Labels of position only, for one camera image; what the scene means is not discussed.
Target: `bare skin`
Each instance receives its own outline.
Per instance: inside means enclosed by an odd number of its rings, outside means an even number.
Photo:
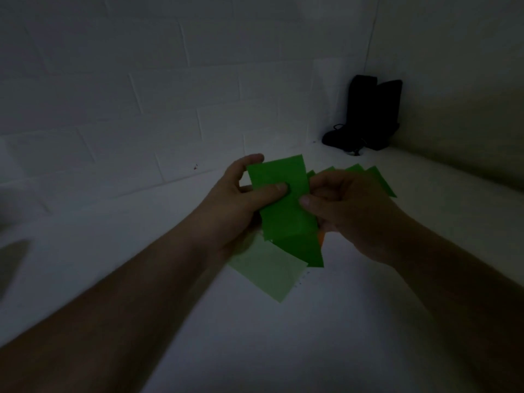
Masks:
[[[2,392],[115,392],[139,387],[190,309],[195,285],[230,257],[256,211],[286,185],[239,187],[233,163],[180,224],[94,287],[0,349]],[[310,180],[302,206],[325,230],[394,267],[490,391],[524,391],[524,290],[408,217],[372,180],[345,171]]]

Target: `person's left hand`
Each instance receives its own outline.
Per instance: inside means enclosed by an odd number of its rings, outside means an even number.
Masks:
[[[206,256],[225,261],[256,222],[256,212],[287,192],[287,184],[267,185],[257,190],[239,186],[250,164],[263,162],[263,154],[236,160],[213,186],[206,198],[182,222],[191,238],[204,247]]]

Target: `painted wall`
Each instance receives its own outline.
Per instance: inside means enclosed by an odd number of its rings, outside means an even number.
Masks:
[[[524,189],[524,0],[380,0],[366,73],[404,80],[396,145]]]
[[[377,1],[0,0],[0,222],[318,140]]]

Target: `pale green square paper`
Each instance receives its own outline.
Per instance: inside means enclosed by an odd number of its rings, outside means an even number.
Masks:
[[[281,250],[261,234],[250,236],[229,265],[278,302],[282,302],[308,264]]]

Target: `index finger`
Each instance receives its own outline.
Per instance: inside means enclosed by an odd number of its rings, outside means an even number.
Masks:
[[[344,170],[324,171],[310,178],[309,190],[313,191],[324,186],[338,190],[342,185],[351,184],[359,176],[358,174],[358,172]]]
[[[242,175],[244,174],[244,171],[246,171],[248,165],[258,164],[263,162],[263,160],[263,154],[250,154],[249,156],[238,159],[227,167],[226,172],[224,172],[224,176],[222,176],[221,180],[238,183],[239,180],[242,179]]]

